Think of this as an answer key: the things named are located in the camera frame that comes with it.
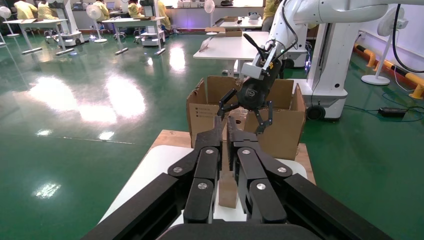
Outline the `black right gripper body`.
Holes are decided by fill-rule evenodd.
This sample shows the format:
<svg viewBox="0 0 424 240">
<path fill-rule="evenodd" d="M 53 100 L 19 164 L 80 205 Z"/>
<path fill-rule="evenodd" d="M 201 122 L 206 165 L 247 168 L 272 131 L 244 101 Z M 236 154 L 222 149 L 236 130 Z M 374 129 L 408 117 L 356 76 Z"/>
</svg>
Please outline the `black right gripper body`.
<svg viewBox="0 0 424 240">
<path fill-rule="evenodd" d="M 262 107 L 280 74 L 282 65 L 282 61 L 277 59 L 272 62 L 272 68 L 269 67 L 269 70 L 262 74 L 261 67 L 252 65 L 252 62 L 245 62 L 241 74 L 246 78 L 238 91 L 239 105 L 250 111 Z"/>
</svg>

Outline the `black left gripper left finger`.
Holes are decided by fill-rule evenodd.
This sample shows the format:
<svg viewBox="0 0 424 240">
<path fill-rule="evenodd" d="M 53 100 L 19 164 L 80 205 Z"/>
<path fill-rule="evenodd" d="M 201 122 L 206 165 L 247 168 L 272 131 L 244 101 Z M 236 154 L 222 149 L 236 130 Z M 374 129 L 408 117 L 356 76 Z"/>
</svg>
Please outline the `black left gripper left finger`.
<svg viewBox="0 0 424 240">
<path fill-rule="evenodd" d="M 222 119 L 196 136 L 194 149 L 83 236 L 84 240 L 160 240 L 179 216 L 211 224 L 222 166 Z"/>
</svg>

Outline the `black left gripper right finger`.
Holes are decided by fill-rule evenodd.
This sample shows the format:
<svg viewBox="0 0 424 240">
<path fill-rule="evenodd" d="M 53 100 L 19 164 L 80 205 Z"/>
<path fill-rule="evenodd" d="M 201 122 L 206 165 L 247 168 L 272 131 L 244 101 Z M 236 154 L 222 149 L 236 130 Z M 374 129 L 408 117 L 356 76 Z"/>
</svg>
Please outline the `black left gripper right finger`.
<svg viewBox="0 0 424 240">
<path fill-rule="evenodd" d="M 286 164 L 265 153 L 254 133 L 227 123 L 228 158 L 246 214 L 249 240 L 387 240 L 389 236 Z"/>
</svg>

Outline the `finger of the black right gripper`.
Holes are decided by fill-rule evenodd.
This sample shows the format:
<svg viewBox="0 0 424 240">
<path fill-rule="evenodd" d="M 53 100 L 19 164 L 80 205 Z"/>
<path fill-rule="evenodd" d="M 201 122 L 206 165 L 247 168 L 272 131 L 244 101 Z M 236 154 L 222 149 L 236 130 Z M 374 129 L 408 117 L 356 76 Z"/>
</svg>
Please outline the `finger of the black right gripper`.
<svg viewBox="0 0 424 240">
<path fill-rule="evenodd" d="M 260 110 L 264 107 L 267 107 L 268 110 L 268 119 L 266 120 L 263 120 L 260 114 Z M 258 122 L 258 127 L 255 130 L 255 134 L 262 135 L 265 129 L 273 124 L 273 102 L 267 101 L 262 107 L 255 108 L 253 112 Z"/>
<path fill-rule="evenodd" d="M 224 120 L 226 113 L 240 107 L 238 98 L 236 98 L 236 103 L 227 104 L 234 96 L 236 96 L 237 92 L 238 91 L 235 88 L 232 88 L 218 102 L 219 109 L 217 111 L 217 116 L 220 117 L 221 121 Z"/>
</svg>

